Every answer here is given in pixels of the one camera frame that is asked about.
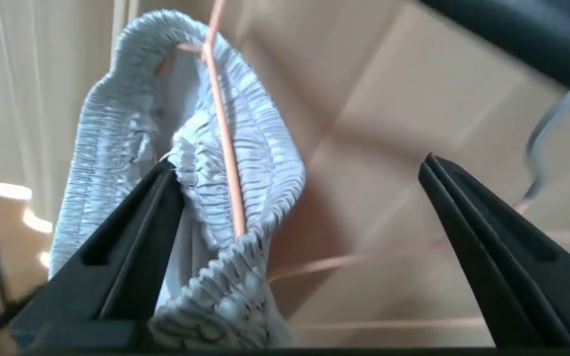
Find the curved wire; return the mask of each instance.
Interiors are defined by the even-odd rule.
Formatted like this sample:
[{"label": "curved wire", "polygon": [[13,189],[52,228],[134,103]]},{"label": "curved wire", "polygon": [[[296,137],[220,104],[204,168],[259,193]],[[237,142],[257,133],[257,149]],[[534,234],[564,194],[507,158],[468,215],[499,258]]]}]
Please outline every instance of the curved wire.
[{"label": "curved wire", "polygon": [[538,196],[546,184],[546,167],[541,159],[541,144],[553,126],[570,111],[570,90],[560,101],[555,103],[544,114],[535,126],[526,144],[526,159],[529,169],[533,173],[533,182],[526,190],[522,199],[515,204],[515,209],[522,213]]}]

